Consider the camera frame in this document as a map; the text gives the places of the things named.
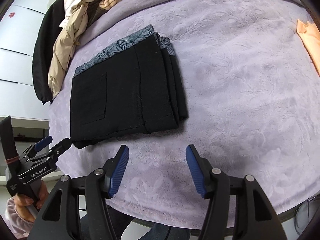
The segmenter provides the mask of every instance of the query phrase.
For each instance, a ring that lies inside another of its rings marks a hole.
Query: human hand
[[[40,190],[39,190],[39,200],[37,202],[38,209],[42,207],[43,203],[48,198],[48,196],[49,196],[49,193],[48,193],[47,186],[43,181],[41,181],[41,186],[40,186]],[[33,217],[33,215],[31,215],[31,213],[27,209],[27,206],[30,206],[33,204],[32,198],[30,198],[26,195],[23,195],[23,194],[16,194],[13,197],[13,200],[14,200],[14,204],[16,206],[17,213],[23,219],[25,219],[29,222],[34,222],[35,218]]]

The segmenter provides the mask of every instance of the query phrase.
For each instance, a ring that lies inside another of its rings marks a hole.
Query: bed
[[[299,0],[123,0],[82,36],[63,87],[50,105],[53,144],[70,136],[75,69],[148,24],[169,37],[189,118],[179,129],[74,146],[59,157],[71,177],[89,174],[122,144],[130,158],[119,192],[107,201],[139,219],[200,229],[208,201],[197,194],[185,150],[226,174],[252,174],[276,212],[320,189],[320,80],[296,34],[312,21]],[[233,226],[231,201],[228,226]]]

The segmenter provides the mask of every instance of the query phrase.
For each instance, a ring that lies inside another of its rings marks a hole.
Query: peach cloth
[[[298,19],[297,33],[306,47],[317,72],[320,75],[320,32],[315,23],[307,24]]]

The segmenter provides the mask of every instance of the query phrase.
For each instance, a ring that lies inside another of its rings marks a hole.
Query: black pants
[[[175,56],[154,36],[73,79],[70,138],[79,149],[125,134],[176,129],[187,116]]]

